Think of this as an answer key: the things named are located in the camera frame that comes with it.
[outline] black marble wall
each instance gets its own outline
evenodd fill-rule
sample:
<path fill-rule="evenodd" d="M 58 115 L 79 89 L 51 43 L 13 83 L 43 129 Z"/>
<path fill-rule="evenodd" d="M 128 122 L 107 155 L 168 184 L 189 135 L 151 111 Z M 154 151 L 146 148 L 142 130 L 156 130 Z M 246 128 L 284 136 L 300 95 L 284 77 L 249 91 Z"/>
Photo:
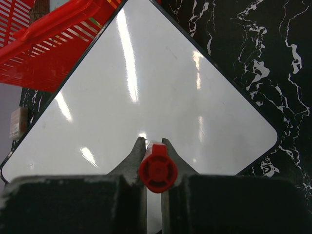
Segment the black marble wall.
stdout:
<path fill-rule="evenodd" d="M 162 6 L 281 132 L 278 149 L 246 175 L 292 181 L 312 212 L 312 1 L 162 0 Z M 23 89 L 20 105 L 30 108 L 30 121 L 50 96 Z"/>

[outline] purple wall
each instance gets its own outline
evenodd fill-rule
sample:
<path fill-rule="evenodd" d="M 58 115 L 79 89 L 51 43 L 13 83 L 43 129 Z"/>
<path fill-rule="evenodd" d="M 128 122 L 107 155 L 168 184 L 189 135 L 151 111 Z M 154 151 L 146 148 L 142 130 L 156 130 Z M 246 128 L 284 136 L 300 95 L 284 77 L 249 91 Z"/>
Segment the purple wall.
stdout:
<path fill-rule="evenodd" d="M 11 113 L 19 107 L 21 87 L 0 83 L 0 162 L 11 150 L 12 140 L 9 139 Z M 4 182 L 0 179 L 0 192 Z"/>

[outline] red plastic basket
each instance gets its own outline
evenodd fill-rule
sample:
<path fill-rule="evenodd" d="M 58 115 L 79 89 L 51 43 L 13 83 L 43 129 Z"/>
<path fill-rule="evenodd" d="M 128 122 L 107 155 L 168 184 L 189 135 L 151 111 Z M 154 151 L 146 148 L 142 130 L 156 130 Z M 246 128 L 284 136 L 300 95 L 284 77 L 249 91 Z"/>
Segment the red plastic basket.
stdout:
<path fill-rule="evenodd" d="M 71 0 L 28 27 L 33 2 L 0 1 L 0 82 L 54 92 L 120 0 Z"/>

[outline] red plastic cap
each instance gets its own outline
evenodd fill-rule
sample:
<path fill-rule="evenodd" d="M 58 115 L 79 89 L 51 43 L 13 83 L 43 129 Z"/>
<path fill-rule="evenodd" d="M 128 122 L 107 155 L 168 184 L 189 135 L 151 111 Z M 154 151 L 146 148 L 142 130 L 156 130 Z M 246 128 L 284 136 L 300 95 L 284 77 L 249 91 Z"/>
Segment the red plastic cap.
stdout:
<path fill-rule="evenodd" d="M 148 148 L 139 168 L 139 176 L 154 193 L 162 193 L 174 184 L 177 167 L 167 155 L 166 145 L 154 143 Z"/>

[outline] black marble surface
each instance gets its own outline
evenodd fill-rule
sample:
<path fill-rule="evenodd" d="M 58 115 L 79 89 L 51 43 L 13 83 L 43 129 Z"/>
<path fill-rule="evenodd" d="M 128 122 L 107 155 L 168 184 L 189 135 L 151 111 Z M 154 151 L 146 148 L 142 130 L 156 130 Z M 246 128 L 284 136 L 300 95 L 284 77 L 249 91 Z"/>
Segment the black marble surface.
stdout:
<path fill-rule="evenodd" d="M 246 175 L 293 182 L 312 213 L 312 0 L 162 0 L 162 7 L 280 130 L 278 149 Z M 50 96 L 22 90 L 30 121 Z"/>

